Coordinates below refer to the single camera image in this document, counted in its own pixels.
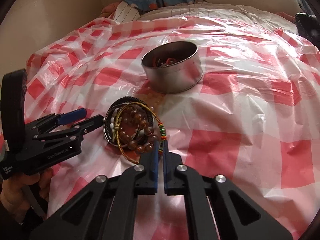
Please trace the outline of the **left hand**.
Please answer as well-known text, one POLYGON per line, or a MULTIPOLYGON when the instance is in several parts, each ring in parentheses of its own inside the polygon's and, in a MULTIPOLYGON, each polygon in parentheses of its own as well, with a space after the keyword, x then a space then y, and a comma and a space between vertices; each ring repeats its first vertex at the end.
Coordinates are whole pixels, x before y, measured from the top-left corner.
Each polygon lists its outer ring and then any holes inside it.
POLYGON ((38 184, 40 187, 40 197, 49 200, 50 181, 52 177, 53 169, 48 168, 32 176, 16 174, 8 180, 3 181, 1 203, 14 220, 21 223, 27 211, 30 209, 30 202, 27 200, 22 189, 25 186, 38 184))

